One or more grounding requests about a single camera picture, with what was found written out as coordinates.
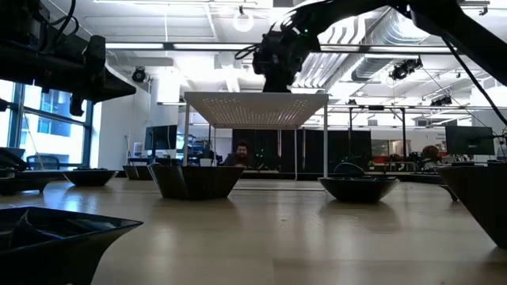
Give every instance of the man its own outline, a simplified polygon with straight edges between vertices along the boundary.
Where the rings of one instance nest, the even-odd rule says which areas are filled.
[[[236,152],[227,155],[223,166],[248,167],[248,145],[246,142],[239,142],[236,146]]]

